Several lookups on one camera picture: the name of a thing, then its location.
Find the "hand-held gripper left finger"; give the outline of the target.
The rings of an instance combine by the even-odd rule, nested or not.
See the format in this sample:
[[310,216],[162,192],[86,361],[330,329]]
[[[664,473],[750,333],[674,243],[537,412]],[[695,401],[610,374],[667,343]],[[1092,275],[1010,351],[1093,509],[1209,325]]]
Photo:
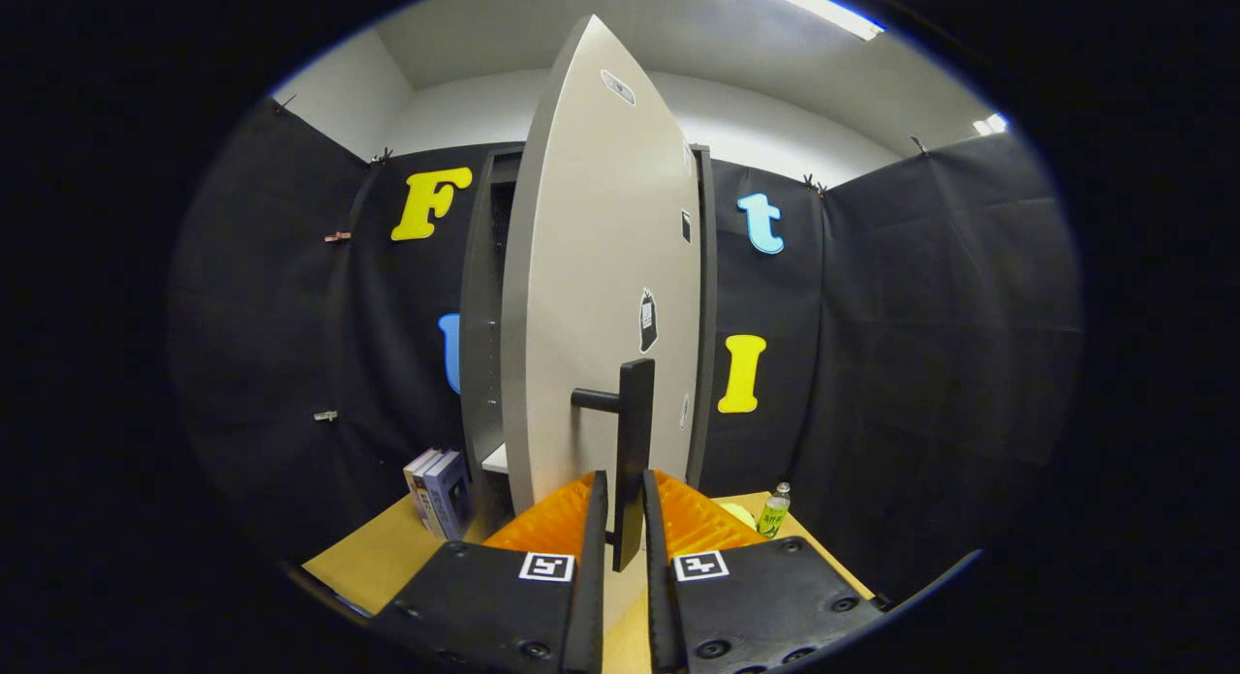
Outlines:
[[487,541],[446,541],[373,618],[422,673],[598,673],[608,479],[582,475]]

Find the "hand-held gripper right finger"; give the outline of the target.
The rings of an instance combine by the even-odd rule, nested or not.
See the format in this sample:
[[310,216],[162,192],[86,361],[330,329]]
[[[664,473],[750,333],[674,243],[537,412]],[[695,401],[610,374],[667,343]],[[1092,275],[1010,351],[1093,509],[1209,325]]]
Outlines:
[[790,673],[884,617],[806,536],[766,538],[673,476],[642,476],[656,673]]

